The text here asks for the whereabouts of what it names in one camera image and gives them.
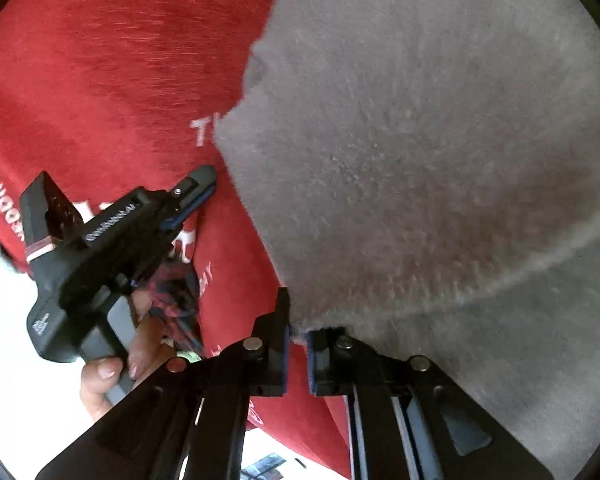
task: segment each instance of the human hand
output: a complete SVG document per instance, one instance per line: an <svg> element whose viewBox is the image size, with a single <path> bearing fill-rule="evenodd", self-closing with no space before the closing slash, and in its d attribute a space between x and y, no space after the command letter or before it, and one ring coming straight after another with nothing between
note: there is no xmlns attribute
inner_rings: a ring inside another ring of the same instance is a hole
<svg viewBox="0 0 600 480"><path fill-rule="evenodd" d="M169 345L162 343L164 322L149 317L152 295L146 290L136 290L131 295L132 308L140 323L131 343L128 357L129 376L136 381L134 387L144 381L165 361L175 355ZM105 394L118 382L123 362L118 357L104 357L84 365L80 378L80 400L93 420L98 420L111 409Z"/></svg>

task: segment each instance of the white surface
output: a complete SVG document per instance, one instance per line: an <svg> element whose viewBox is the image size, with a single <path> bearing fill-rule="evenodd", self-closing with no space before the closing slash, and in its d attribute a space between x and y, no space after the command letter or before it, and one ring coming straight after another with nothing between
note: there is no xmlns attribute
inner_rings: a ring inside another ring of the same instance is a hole
<svg viewBox="0 0 600 480"><path fill-rule="evenodd" d="M0 459L16 480L35 478L44 465L91 425L78 398L82 362L56 364L42 360L29 341L25 321L35 300L34 282L0 263ZM262 430L249 431L245 436L242 466L272 452L287 460L279 468L285 480L342 479Z"/></svg>

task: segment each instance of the grey towel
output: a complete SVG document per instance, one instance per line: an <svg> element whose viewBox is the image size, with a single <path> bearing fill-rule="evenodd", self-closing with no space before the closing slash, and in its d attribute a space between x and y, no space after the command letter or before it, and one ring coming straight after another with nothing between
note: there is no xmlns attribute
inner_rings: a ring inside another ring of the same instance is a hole
<svg viewBox="0 0 600 480"><path fill-rule="evenodd" d="M246 90L216 140L296 326L430 354L572 478L600 441L600 244L574 255L600 235L600 31L579 1L277 0Z"/></svg>

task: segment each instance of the red fabric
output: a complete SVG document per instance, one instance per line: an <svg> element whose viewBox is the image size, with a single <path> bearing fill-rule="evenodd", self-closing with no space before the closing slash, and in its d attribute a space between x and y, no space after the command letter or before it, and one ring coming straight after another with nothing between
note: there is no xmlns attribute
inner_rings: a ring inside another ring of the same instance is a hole
<svg viewBox="0 0 600 480"><path fill-rule="evenodd" d="M212 124L202 136L190 121L235 105L271 4L12 0L0 16L0 241L11 254L24 257L17 197L41 170L97 213L135 186L163 189L214 164L218 190L186 257L201 280L207 351L247 336L254 318L272 309L278 281L210 142ZM334 417L308 393L302 348L291 350L288 395L255 399L250 420L349 475Z"/></svg>

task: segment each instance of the grey fabric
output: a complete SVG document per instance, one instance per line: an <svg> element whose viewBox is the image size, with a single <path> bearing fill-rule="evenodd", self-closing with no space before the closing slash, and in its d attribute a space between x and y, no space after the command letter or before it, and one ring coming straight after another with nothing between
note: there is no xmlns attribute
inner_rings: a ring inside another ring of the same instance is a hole
<svg viewBox="0 0 600 480"><path fill-rule="evenodd" d="M600 32L578 0L277 0L216 141L300 330L430 354L572 478L600 440ZM542 275L545 271L557 266Z"/></svg>

